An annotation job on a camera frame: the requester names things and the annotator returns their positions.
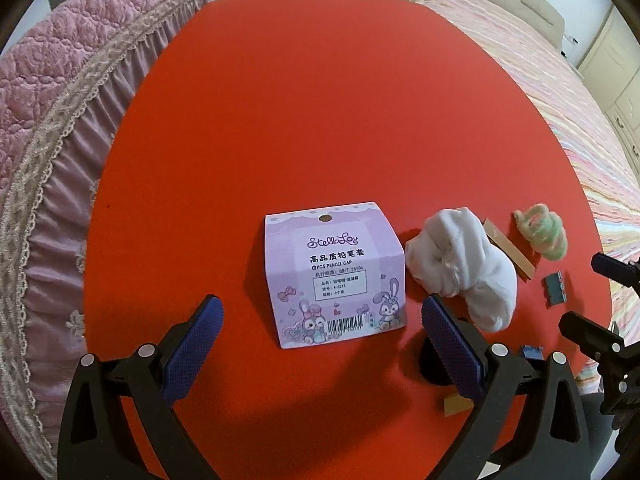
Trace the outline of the purple pencil cap card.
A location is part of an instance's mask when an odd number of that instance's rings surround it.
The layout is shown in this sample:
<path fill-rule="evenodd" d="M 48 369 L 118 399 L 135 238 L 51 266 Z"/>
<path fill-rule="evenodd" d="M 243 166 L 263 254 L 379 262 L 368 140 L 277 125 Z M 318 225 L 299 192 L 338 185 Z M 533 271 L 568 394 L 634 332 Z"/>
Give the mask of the purple pencil cap card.
<path fill-rule="evenodd" d="M 376 203 L 268 214 L 265 271 L 283 349 L 407 324 L 404 248 Z"/>

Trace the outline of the green pink fuzzy wad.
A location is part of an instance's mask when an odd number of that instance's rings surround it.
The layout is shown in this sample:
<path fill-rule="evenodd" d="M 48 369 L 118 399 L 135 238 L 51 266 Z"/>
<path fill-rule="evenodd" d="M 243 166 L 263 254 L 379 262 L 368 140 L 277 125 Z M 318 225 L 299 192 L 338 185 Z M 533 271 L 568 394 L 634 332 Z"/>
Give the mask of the green pink fuzzy wad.
<path fill-rule="evenodd" d="M 535 252 L 549 261 L 562 260 L 568 240 L 561 217 L 546 204 L 536 204 L 526 211 L 513 213 L 516 227 Z"/>

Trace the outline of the red table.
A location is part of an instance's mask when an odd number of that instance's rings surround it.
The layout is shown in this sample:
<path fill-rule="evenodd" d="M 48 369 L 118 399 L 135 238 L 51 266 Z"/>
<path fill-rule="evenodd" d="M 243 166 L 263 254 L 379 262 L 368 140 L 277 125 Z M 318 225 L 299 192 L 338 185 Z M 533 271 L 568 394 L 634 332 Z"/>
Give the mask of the red table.
<path fill-rule="evenodd" d="M 575 171 L 474 41 L 399 0 L 217 0 L 144 78 L 108 155 L 86 257 L 90 351 L 129 356 L 214 294 L 224 326 L 176 410 L 221 477 L 426 477 L 462 418 L 416 366 L 418 285 L 401 330 L 278 343 L 265 216 L 362 202 L 402 240 L 461 206 L 512 234 L 514 210 L 545 203 L 570 236 L 568 307 L 610 322 Z"/>

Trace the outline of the wooden clothespin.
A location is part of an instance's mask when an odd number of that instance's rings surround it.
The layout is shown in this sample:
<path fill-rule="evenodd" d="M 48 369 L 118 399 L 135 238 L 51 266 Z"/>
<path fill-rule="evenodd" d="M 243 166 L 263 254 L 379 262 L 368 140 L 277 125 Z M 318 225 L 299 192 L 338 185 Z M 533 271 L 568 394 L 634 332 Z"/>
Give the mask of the wooden clothespin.
<path fill-rule="evenodd" d="M 465 398 L 460 393 L 451 393 L 444 399 L 444 416 L 450 417 L 467 411 L 471 411 L 474 408 L 474 402 L 471 399 Z"/>

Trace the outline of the blue plastic clip piece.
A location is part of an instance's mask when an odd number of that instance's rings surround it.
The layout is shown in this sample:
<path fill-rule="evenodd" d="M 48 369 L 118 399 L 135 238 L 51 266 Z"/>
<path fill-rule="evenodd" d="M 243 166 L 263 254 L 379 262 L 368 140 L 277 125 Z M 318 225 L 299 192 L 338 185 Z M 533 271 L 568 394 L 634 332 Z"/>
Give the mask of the blue plastic clip piece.
<path fill-rule="evenodd" d="M 565 304 L 567 300 L 563 274 L 558 271 L 544 277 L 544 293 L 549 307 Z"/>

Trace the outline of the flat wooden stick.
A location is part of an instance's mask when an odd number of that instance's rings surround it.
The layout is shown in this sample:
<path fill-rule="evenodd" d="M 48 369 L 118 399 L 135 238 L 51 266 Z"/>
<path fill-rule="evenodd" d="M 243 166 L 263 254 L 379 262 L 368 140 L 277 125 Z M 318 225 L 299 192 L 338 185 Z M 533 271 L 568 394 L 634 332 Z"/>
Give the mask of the flat wooden stick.
<path fill-rule="evenodd" d="M 516 270 L 524 280 L 531 280 L 535 274 L 535 266 L 489 219 L 483 221 L 486 235 L 492 244 L 502 250 L 512 261 Z"/>

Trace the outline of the pink quilted bed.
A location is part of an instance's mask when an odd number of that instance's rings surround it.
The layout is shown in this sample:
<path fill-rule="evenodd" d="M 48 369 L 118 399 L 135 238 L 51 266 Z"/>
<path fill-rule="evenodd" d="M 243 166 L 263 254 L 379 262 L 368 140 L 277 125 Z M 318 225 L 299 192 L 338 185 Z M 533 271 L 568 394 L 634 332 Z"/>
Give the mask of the pink quilted bed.
<path fill-rule="evenodd" d="M 1 58 L 1 474 L 52 479 L 89 223 L 143 79 L 206 0 L 66 0 Z"/>

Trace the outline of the striped bedspread bed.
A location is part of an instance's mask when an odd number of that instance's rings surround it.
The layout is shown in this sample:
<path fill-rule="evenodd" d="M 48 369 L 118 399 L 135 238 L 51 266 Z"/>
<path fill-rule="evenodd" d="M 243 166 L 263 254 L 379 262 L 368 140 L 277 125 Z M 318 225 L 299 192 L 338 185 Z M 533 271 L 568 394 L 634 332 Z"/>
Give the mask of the striped bedspread bed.
<path fill-rule="evenodd" d="M 488 0 L 406 0 L 461 29 L 524 91 L 559 141 L 585 193 L 605 254 L 639 258 L 639 183 L 622 144 L 558 50 Z"/>

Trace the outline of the white tissue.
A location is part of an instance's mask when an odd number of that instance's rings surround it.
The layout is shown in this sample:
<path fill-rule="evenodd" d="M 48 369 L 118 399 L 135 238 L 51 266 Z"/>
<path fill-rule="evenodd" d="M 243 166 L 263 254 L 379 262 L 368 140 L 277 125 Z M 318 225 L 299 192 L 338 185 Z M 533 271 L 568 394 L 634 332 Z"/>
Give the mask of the white tissue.
<path fill-rule="evenodd" d="M 501 332 L 511 324 L 518 274 L 469 208 L 442 209 L 427 218 L 406 243 L 405 258 L 409 273 L 427 292 L 462 297 L 471 321 L 484 332 Z"/>

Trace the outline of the cream wardrobe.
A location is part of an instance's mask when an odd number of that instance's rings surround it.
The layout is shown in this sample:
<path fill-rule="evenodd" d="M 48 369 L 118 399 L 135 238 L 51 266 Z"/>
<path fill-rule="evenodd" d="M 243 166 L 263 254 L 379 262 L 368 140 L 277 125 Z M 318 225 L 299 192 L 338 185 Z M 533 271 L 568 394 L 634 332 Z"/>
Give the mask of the cream wardrobe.
<path fill-rule="evenodd" d="M 639 66 L 639 41 L 620 11 L 612 6 L 578 72 L 611 123 L 636 176 L 639 175 Z"/>

